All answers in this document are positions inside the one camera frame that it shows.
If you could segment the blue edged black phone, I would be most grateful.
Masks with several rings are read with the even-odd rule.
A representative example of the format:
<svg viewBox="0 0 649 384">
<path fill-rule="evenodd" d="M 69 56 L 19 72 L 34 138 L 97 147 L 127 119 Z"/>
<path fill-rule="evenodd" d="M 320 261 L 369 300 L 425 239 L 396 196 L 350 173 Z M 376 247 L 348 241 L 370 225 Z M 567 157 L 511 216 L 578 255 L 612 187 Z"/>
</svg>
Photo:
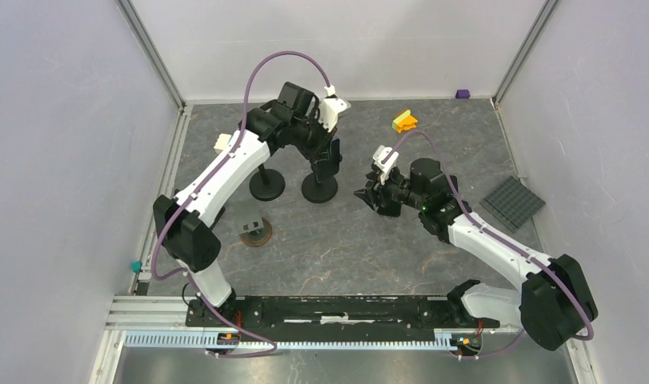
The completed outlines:
<svg viewBox="0 0 649 384">
<path fill-rule="evenodd" d="M 332 138 L 328 147 L 315 156 L 310 162 L 311 169 L 318 182 L 333 178 L 340 170 L 343 156 L 340 153 L 340 139 Z"/>
</svg>

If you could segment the grey lego baseplate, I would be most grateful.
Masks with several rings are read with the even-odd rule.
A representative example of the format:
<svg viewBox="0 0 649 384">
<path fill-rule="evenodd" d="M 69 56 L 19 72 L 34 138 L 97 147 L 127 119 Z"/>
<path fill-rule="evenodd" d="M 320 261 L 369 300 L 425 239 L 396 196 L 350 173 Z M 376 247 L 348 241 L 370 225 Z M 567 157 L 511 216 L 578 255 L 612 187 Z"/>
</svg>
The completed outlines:
<svg viewBox="0 0 649 384">
<path fill-rule="evenodd" d="M 480 205 L 510 232 L 516 232 L 546 203 L 519 179 L 509 176 L 491 190 Z"/>
</svg>

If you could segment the yellow orange toy block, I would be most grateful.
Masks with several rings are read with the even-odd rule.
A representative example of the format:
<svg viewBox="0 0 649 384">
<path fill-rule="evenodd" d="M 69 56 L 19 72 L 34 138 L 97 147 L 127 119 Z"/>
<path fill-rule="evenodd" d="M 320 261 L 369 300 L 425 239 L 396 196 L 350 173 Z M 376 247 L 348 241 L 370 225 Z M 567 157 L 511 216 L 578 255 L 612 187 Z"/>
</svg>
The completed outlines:
<svg viewBox="0 0 649 384">
<path fill-rule="evenodd" d="M 410 109 L 405 109 L 392 120 L 391 126 L 397 133 L 413 130 L 418 125 L 418 119 L 413 116 Z"/>
</svg>

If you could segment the black round base phone stand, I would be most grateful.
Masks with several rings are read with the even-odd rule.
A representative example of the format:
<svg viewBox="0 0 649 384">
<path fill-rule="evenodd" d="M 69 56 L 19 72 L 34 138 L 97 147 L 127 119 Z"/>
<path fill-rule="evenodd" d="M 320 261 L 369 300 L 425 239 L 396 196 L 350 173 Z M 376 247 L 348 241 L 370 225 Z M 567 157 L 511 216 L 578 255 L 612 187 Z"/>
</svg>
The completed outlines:
<svg viewBox="0 0 649 384">
<path fill-rule="evenodd" d="M 335 175 L 339 172 L 339 163 L 317 161 L 310 164 L 311 173 L 302 181 L 303 197 L 312 203 L 330 201 L 338 192 L 339 186 Z"/>
</svg>

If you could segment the teal small clip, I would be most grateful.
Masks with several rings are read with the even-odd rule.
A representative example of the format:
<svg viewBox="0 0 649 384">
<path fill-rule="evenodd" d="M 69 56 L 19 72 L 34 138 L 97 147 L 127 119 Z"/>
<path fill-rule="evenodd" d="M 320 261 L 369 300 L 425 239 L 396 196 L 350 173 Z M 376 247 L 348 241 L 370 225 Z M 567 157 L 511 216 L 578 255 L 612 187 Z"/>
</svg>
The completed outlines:
<svg viewBox="0 0 649 384">
<path fill-rule="evenodd" d="M 133 273 L 139 274 L 142 270 L 142 263 L 140 261 L 135 261 L 130 264 L 130 268 Z"/>
</svg>

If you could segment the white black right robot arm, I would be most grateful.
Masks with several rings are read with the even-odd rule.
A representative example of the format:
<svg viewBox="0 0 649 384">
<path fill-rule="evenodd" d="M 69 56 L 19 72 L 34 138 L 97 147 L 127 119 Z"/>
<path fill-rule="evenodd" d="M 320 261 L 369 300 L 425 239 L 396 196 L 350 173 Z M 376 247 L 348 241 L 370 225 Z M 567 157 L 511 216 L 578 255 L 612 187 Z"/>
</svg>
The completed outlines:
<svg viewBox="0 0 649 384">
<path fill-rule="evenodd" d="M 454 288 L 447 317 L 456 326 L 495 320 L 525 331 L 546 350 L 594 337 L 599 310 L 579 262 L 538 252 L 486 224 L 460 199 L 457 178 L 438 161 L 419 158 L 407 175 L 374 162 L 354 195 L 381 216 L 396 218 L 403 207 L 417 210 L 428 233 L 474 255 L 511 284 L 502 289 L 471 279 Z"/>
</svg>

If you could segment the aluminium frame rail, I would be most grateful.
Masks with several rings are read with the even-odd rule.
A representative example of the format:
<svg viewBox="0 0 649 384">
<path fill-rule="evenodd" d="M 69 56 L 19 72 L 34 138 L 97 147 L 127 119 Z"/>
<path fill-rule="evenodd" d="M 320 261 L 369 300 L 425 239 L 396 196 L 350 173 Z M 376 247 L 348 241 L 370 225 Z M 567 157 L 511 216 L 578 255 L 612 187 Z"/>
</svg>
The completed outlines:
<svg viewBox="0 0 649 384">
<path fill-rule="evenodd" d="M 546 29 L 547 23 L 554 15 L 556 8 L 561 2 L 559 0 L 545 0 L 535 16 L 531 27 L 527 31 L 520 47 L 518 48 L 511 64 L 508 66 L 502 81 L 499 83 L 494 95 L 491 98 L 494 108 L 497 110 L 501 105 L 503 99 L 507 96 L 510 88 L 512 87 L 515 79 L 522 70 L 527 59 L 529 58 L 532 50 L 535 48 L 537 41 L 540 39 L 543 31 Z"/>
<path fill-rule="evenodd" d="M 158 235 L 156 225 L 152 214 L 153 201 L 162 194 L 170 194 L 174 189 L 174 180 L 177 174 L 178 165 L 182 156 L 182 148 L 188 130 L 191 112 L 194 104 L 187 104 L 178 111 L 173 130 L 166 137 L 163 147 L 163 158 L 156 178 L 157 188 L 153 192 L 152 201 L 146 205 L 146 218 L 148 219 L 146 230 L 142 236 L 142 242 L 138 248 L 138 260 L 136 264 L 140 265 L 138 272 L 133 272 L 131 283 L 128 290 L 129 295 L 136 295 L 138 284 L 140 283 L 140 274 L 145 274 L 145 281 L 150 281 L 150 264 L 151 253 L 153 252 Z"/>
</svg>

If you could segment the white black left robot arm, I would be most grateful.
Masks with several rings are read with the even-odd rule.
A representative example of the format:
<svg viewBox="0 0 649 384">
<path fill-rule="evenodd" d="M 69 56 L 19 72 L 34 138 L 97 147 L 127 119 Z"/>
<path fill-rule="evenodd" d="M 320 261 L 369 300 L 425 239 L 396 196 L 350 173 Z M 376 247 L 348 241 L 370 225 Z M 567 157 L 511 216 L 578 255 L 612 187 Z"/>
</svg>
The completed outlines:
<svg viewBox="0 0 649 384">
<path fill-rule="evenodd" d="M 313 203 L 330 201 L 338 192 L 335 175 L 342 161 L 336 125 L 350 107 L 332 87 L 327 87 L 325 98 L 318 98 L 286 82 L 277 99 L 247 113 L 227 147 L 189 186 L 172 198 L 161 195 L 155 200 L 158 246 L 190 274 L 206 298 L 205 314 L 215 325 L 226 326 L 236 315 L 229 299 L 234 291 L 217 261 L 221 242 L 213 233 L 221 209 L 247 177 L 252 177 L 255 198 L 277 198 L 283 192 L 283 176 L 271 169 L 253 172 L 286 146 L 296 147 L 310 163 L 303 197 Z"/>
</svg>

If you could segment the aluminium frame rail left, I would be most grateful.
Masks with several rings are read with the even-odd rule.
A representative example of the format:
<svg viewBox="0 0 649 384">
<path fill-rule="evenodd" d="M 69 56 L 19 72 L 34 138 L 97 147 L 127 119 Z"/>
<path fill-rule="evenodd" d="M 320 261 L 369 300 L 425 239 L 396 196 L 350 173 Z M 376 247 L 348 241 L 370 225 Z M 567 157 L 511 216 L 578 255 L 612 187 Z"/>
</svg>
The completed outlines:
<svg viewBox="0 0 649 384">
<path fill-rule="evenodd" d="M 151 253 L 153 252 L 158 235 L 156 225 L 152 214 L 153 201 L 162 194 L 170 194 L 174 189 L 174 180 L 177 174 L 178 165 L 182 156 L 182 148 L 188 130 L 191 112 L 194 104 L 187 104 L 178 111 L 173 130 L 166 137 L 163 147 L 163 158 L 156 178 L 157 188 L 153 192 L 152 201 L 146 205 L 146 218 L 148 219 L 146 230 L 142 236 L 142 242 L 138 248 L 138 260 L 136 264 L 140 265 L 138 272 L 133 272 L 131 283 L 128 290 L 129 295 L 136 295 L 138 284 L 140 283 L 140 274 L 145 274 L 145 281 L 150 281 L 150 264 Z"/>
</svg>

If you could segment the white blue toy block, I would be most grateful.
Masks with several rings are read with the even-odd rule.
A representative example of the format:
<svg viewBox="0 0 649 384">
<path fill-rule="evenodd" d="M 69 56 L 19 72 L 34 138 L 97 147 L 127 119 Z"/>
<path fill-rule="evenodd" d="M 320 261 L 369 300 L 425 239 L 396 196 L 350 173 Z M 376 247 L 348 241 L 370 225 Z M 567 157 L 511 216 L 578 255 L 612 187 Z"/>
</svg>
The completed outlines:
<svg viewBox="0 0 649 384">
<path fill-rule="evenodd" d="M 214 144 L 214 152 L 216 154 L 221 154 L 226 148 L 231 147 L 232 143 L 232 134 L 220 134 Z"/>
</svg>

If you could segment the aluminium frame rail right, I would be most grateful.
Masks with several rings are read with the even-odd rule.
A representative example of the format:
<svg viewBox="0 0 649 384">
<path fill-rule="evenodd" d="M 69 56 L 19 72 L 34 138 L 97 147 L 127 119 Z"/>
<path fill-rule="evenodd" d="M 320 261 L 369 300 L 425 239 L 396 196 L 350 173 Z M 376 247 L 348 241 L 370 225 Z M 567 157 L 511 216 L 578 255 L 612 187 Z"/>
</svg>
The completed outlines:
<svg viewBox="0 0 649 384">
<path fill-rule="evenodd" d="M 522 70 L 527 59 L 529 58 L 532 50 L 535 48 L 537 41 L 540 39 L 543 31 L 546 29 L 547 23 L 554 15 L 556 8 L 561 2 L 559 0 L 545 0 L 535 16 L 531 27 L 527 31 L 520 47 L 518 48 L 511 64 L 508 66 L 502 81 L 499 83 L 494 95 L 491 98 L 494 108 L 497 110 L 501 105 L 503 99 L 507 96 L 510 88 L 512 87 L 515 79 Z"/>
</svg>

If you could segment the purple toy block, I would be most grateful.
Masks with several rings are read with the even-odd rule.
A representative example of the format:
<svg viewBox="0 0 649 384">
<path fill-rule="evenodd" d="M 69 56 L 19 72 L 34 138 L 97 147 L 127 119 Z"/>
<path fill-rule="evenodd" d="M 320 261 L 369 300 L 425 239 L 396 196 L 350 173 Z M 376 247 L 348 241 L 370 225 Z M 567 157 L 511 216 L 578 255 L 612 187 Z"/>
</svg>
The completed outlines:
<svg viewBox="0 0 649 384">
<path fill-rule="evenodd" d="M 456 99 L 469 99 L 471 97 L 471 92 L 468 89 L 458 89 L 455 92 Z"/>
</svg>

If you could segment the grey stand on brown base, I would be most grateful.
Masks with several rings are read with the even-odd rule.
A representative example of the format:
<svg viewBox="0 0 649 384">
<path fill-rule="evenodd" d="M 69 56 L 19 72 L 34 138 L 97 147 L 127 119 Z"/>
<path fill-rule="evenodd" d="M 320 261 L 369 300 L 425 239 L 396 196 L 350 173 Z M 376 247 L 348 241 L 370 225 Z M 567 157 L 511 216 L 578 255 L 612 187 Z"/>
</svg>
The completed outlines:
<svg viewBox="0 0 649 384">
<path fill-rule="evenodd" d="M 257 208 L 246 208 L 239 214 L 239 237 L 249 247 L 266 245 L 273 234 L 270 222 Z"/>
</svg>

